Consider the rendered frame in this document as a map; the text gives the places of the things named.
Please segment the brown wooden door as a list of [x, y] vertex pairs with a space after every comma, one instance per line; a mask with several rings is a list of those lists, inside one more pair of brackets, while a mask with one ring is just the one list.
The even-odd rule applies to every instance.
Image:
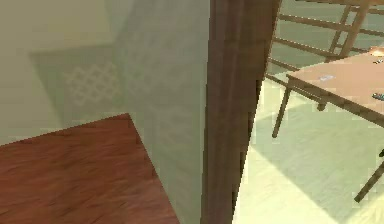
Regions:
[[232, 224], [282, 0], [211, 0], [200, 224]]

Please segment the light wooden table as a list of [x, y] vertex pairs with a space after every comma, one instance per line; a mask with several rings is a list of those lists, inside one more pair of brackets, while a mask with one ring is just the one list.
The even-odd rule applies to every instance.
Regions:
[[363, 53], [287, 74], [271, 136], [279, 135], [292, 91], [317, 102], [319, 111], [331, 104], [384, 130], [384, 101], [372, 97], [384, 94], [384, 62], [373, 63], [379, 59]]

